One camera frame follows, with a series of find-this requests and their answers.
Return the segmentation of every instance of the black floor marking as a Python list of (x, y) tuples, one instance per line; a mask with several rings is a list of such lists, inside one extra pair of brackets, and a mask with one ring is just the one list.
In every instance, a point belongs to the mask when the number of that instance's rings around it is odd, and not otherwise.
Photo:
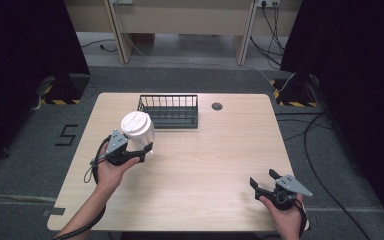
[(76, 138), (76, 135), (68, 135), (68, 134), (66, 135), (65, 130), (67, 130), (67, 128), (74, 128), (74, 127), (78, 127), (78, 126), (79, 125), (72, 125), (72, 124), (65, 125), (64, 129), (61, 132), (60, 137), (70, 138), (70, 142), (69, 143), (56, 143), (55, 146), (57, 146), (57, 147), (71, 146), (73, 144), (74, 138)]

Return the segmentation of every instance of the white paper cup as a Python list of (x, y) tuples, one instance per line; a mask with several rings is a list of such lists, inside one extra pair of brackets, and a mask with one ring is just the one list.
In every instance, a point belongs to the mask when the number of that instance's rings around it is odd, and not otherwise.
[(135, 151), (143, 150), (155, 138), (154, 124), (149, 114), (140, 111), (127, 114), (121, 121), (121, 130), (131, 141)]

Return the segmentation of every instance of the hazard tape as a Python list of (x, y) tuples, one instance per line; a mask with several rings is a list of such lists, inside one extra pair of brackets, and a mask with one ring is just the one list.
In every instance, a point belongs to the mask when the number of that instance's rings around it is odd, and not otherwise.
[[(275, 82), (276, 82), (275, 80), (270, 81), (272, 86), (274, 86)], [(317, 106), (314, 101), (283, 101), (278, 90), (279, 89), (273, 90), (274, 98), (276, 99), (276, 103), (278, 105), (291, 106), (291, 107), (316, 107)]]
[(80, 100), (57, 100), (57, 99), (46, 99), (43, 98), (42, 104), (53, 104), (53, 105), (68, 105), (68, 104), (79, 104)]
[(51, 91), (51, 89), (52, 85), (46, 88), (45, 93), (42, 96), (41, 104), (69, 105), (80, 103), (80, 99), (49, 99), (48, 93)]

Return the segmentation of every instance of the black controller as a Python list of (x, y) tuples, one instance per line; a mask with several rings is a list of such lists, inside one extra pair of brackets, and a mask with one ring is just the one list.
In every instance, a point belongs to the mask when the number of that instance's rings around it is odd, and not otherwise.
[(255, 190), (256, 200), (264, 196), (268, 198), (277, 209), (285, 211), (293, 206), (297, 193), (313, 196), (310, 191), (291, 175), (282, 177), (273, 169), (269, 170), (269, 175), (276, 181), (273, 192), (259, 188), (258, 183), (254, 179), (249, 179), (251, 187)]
[(152, 150), (153, 143), (151, 142), (143, 148), (143, 150), (129, 152), (127, 151), (128, 138), (118, 130), (114, 130), (110, 136), (106, 157), (108, 162), (115, 166), (120, 166), (129, 159), (139, 157), (139, 162), (145, 161), (145, 154)]

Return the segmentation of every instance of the wooden table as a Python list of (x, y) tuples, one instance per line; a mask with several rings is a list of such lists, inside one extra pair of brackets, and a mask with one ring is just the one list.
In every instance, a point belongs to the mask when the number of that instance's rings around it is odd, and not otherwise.
[[(102, 140), (135, 111), (139, 93), (103, 93), (92, 111), (55, 203), (60, 230), (95, 188), (83, 176)], [(220, 111), (211, 105), (219, 102)], [(273, 168), (293, 174), (268, 96), (198, 94), (197, 129), (156, 130), (154, 154), (129, 169), (93, 230), (272, 231), (264, 205), (254, 199), (253, 177), (272, 190)]]

